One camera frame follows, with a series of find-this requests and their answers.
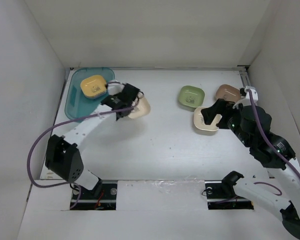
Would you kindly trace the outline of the beige panda plate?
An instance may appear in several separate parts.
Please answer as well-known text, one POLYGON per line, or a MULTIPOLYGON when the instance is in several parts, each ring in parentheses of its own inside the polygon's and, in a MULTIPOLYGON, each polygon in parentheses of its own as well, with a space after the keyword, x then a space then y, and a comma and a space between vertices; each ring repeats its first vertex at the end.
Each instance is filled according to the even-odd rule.
POLYGON ((193 127, 197 134, 206 135, 206 136, 213 136, 217 133, 219 128, 217 127, 217 123, 221 120, 222 116, 217 114, 213 119, 210 125, 205 124, 203 115, 201 110, 205 109, 206 107, 200 106, 197 107, 193 112, 193 127))

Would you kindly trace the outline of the cream panda plate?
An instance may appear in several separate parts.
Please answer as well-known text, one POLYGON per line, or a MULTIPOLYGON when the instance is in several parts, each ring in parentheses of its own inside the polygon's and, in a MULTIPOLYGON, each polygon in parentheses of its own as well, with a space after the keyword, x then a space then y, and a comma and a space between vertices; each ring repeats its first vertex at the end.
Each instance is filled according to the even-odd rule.
POLYGON ((151 106, 145 96, 139 98, 139 102, 136 107, 128 115, 130 119, 137 119, 148 115, 151 111, 151 106))

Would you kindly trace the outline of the green panda plate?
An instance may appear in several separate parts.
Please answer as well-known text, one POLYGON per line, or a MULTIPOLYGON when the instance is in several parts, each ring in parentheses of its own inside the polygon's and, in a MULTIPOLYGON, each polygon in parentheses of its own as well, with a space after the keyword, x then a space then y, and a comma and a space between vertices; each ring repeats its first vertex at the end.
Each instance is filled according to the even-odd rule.
POLYGON ((178 94, 178 102, 185 107, 198 108, 200 107, 205 99, 205 92, 195 86, 185 85, 183 86, 178 94))

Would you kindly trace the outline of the brown panda plate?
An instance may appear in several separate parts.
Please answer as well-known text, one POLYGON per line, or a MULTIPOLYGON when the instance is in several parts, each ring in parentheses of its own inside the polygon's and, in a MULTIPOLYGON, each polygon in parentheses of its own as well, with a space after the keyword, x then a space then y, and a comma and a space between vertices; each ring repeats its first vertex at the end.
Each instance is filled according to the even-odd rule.
POLYGON ((238 102, 241 99, 240 90, 228 84, 222 84, 216 91, 214 98, 229 102, 238 102))

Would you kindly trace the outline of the yellow panda plate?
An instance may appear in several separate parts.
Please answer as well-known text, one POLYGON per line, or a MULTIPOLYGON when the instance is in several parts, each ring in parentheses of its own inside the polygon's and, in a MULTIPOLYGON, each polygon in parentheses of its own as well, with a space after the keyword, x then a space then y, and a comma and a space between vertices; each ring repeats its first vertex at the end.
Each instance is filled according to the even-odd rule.
POLYGON ((96 99, 107 92, 106 80, 101 75, 92 75, 85 78, 80 83, 83 95, 88 99, 96 99))

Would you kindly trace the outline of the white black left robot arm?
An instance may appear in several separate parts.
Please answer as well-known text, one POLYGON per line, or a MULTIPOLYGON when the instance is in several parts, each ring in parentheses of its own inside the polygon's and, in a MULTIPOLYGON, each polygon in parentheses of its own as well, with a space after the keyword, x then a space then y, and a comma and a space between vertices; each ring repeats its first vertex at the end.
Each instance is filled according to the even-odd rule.
POLYGON ((49 138, 45 155, 46 168, 67 183, 84 188, 88 197, 97 198, 102 191, 102 180, 84 166, 80 150, 92 132, 127 117, 143 98, 144 93, 129 83, 124 83, 122 87, 112 87, 108 96, 76 127, 62 136, 54 134, 49 138))

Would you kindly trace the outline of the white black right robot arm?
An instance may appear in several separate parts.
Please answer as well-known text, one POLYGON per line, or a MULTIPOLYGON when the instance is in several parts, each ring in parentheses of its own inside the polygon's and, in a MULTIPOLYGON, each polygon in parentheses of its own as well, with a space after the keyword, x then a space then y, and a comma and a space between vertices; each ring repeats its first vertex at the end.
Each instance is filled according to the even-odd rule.
POLYGON ((221 115, 218 128, 231 130, 249 149, 250 155, 279 182, 288 198, 279 197, 232 171, 221 180, 221 191, 227 197, 242 197, 256 203, 300 240, 300 165, 291 145, 270 131, 272 117, 254 102, 248 105, 218 99, 201 110, 205 124, 221 115))

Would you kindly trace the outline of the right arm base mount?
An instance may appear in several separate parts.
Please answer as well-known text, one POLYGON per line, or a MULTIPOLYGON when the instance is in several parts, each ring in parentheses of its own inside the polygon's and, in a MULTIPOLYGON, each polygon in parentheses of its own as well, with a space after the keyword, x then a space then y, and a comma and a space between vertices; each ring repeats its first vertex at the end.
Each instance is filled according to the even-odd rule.
POLYGON ((234 192, 234 185, 244 176, 231 171, 222 180, 206 180, 201 195, 206 197, 208 210, 254 210, 253 203, 234 192))

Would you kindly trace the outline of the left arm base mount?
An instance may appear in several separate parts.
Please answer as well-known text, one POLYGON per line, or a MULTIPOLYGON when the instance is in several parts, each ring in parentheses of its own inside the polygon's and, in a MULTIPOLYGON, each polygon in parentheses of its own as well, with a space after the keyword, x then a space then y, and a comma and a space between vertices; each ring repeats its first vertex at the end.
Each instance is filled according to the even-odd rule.
POLYGON ((96 194, 90 190, 70 184, 72 195, 69 209, 77 211, 115 211, 117 206, 118 181, 101 181, 96 194))

